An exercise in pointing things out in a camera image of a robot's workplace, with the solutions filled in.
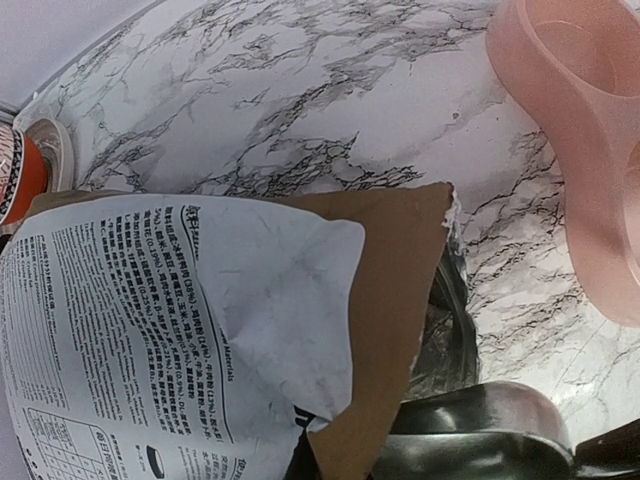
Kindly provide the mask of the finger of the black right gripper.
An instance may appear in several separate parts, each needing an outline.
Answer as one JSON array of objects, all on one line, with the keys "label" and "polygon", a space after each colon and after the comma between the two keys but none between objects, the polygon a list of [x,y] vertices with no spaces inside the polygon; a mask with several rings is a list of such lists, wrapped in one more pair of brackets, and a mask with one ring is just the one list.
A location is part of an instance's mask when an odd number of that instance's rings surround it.
[{"label": "finger of the black right gripper", "polygon": [[638,479],[639,424],[637,419],[578,444],[574,478]]}]

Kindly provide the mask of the silver metal scoop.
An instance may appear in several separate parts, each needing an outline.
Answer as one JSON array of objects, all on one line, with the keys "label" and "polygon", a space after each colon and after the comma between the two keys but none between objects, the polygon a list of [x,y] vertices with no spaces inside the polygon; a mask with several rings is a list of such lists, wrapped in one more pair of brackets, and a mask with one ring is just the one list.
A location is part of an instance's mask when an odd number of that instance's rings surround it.
[{"label": "silver metal scoop", "polygon": [[489,382],[401,405],[375,479],[570,479],[556,406],[537,390]]}]

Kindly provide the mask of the brown white dog food bag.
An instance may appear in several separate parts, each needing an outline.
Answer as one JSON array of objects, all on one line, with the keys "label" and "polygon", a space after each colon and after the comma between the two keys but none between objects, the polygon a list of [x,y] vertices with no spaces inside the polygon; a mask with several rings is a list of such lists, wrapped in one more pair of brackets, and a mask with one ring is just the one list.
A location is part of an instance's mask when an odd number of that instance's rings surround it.
[{"label": "brown white dog food bag", "polygon": [[46,194],[1,254],[5,479],[368,479],[451,184]]}]

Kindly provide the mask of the pink double pet bowl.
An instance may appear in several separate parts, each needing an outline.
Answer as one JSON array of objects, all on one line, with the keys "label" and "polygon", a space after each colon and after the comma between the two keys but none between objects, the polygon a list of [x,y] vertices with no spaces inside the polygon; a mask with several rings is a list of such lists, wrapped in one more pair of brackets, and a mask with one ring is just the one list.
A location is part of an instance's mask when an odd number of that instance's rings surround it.
[{"label": "pink double pet bowl", "polygon": [[623,1],[504,1],[486,33],[565,185],[569,254],[609,320],[639,323],[639,17]]}]

